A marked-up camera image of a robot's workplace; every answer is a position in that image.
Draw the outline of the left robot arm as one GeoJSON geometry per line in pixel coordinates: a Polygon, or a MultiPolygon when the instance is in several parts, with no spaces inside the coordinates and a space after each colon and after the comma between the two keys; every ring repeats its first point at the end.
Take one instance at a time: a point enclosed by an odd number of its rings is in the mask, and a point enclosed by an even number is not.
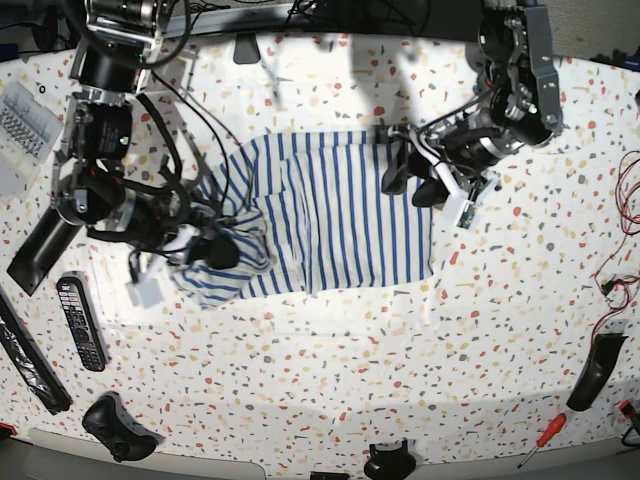
{"type": "Polygon", "coordinates": [[[524,146],[547,145],[563,125],[547,8],[536,1],[484,1],[481,8],[476,96],[423,126],[389,127],[401,150],[381,181],[382,192],[395,196],[420,179],[413,205],[438,207],[462,229],[501,188],[495,165],[524,146]]]}

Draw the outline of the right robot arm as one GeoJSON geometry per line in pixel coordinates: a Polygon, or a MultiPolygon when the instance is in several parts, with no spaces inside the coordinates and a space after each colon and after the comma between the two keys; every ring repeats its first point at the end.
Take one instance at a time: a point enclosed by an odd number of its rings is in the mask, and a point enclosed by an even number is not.
{"type": "Polygon", "coordinates": [[[183,162],[161,114],[144,90],[150,75],[185,47],[192,22],[184,21],[178,45],[160,54],[172,1],[65,1],[64,13],[80,35],[70,76],[81,89],[70,100],[52,173],[52,206],[89,237],[132,247],[126,285],[136,306],[162,296],[156,280],[167,264],[196,261],[214,270],[238,265],[240,250],[221,229],[221,201],[206,205],[198,180],[182,177],[183,162]],[[124,159],[138,100],[168,149],[152,186],[129,180],[124,159]]]}

